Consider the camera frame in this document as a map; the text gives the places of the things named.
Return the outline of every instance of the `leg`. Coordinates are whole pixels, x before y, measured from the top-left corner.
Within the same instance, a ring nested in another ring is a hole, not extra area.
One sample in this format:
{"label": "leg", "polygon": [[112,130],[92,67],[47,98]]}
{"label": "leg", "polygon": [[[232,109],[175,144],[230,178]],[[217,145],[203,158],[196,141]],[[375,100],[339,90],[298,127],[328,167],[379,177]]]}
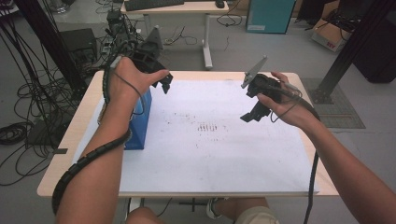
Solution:
{"label": "leg", "polygon": [[237,220],[243,212],[257,206],[269,207],[265,198],[228,199],[217,201],[215,211],[218,215]]}
{"label": "leg", "polygon": [[147,207],[139,207],[130,212],[126,218],[127,224],[163,224],[157,216]]}

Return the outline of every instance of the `forearm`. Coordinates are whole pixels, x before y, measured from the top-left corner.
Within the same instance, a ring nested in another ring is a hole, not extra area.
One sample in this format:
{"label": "forearm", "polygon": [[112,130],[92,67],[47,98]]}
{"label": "forearm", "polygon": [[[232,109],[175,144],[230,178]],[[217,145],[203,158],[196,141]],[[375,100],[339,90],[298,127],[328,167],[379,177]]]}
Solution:
{"label": "forearm", "polygon": [[[128,129],[137,100],[114,99],[107,106],[101,125],[81,154],[120,138]],[[91,162],[69,183],[57,213],[60,223],[111,223],[117,206],[123,146],[118,146]]]}
{"label": "forearm", "polygon": [[382,180],[356,159],[321,122],[311,120],[302,129],[315,145],[346,206],[360,223],[396,220],[396,196]]}

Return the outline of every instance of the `table leg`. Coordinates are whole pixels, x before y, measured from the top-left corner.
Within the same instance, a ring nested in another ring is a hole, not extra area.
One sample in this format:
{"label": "table leg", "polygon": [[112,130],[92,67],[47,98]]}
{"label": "table leg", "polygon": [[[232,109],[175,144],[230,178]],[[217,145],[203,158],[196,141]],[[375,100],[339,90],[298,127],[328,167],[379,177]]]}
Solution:
{"label": "table leg", "polygon": [[204,45],[204,58],[205,58],[205,67],[207,70],[213,68],[212,57],[210,56],[210,48],[209,48],[209,14],[205,14],[205,38],[203,40]]}

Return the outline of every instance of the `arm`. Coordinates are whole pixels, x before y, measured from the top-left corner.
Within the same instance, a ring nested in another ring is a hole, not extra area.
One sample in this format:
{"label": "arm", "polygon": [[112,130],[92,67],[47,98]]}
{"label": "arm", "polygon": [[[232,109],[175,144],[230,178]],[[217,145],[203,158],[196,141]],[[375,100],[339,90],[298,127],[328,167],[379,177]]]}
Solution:
{"label": "arm", "polygon": [[[117,74],[144,93],[149,85],[169,74],[161,70],[144,74],[132,61],[122,58]],[[111,101],[102,117],[101,125],[82,152],[86,155],[97,147],[121,137],[128,129],[129,120],[138,100],[138,94],[119,77],[110,78]],[[116,147],[81,170],[64,192],[57,223],[111,223],[117,206],[123,146]]]}
{"label": "arm", "polygon": [[[286,76],[272,73],[288,82]],[[294,102],[277,104],[259,94],[259,101],[276,114],[283,114]],[[354,157],[310,112],[295,106],[282,119],[301,128],[314,144],[341,198],[359,223],[394,223],[395,193],[362,162]]]}

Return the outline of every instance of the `black pole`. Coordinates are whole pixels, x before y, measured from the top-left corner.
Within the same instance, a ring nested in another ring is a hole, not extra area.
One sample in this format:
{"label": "black pole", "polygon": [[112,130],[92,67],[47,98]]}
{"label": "black pole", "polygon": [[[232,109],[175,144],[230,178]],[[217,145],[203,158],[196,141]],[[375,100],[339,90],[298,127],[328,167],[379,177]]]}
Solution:
{"label": "black pole", "polygon": [[396,0],[374,0],[367,10],[359,26],[353,32],[346,45],[341,49],[332,67],[325,78],[320,82],[318,88],[311,91],[311,97],[315,104],[330,102],[332,91],[337,83],[346,73],[361,48],[371,37],[376,26],[386,18]]}
{"label": "black pole", "polygon": [[47,14],[37,0],[14,0],[14,2],[64,75],[65,80],[74,91],[75,97],[81,99],[88,86],[79,75],[76,65],[64,47],[58,30],[54,28]]}

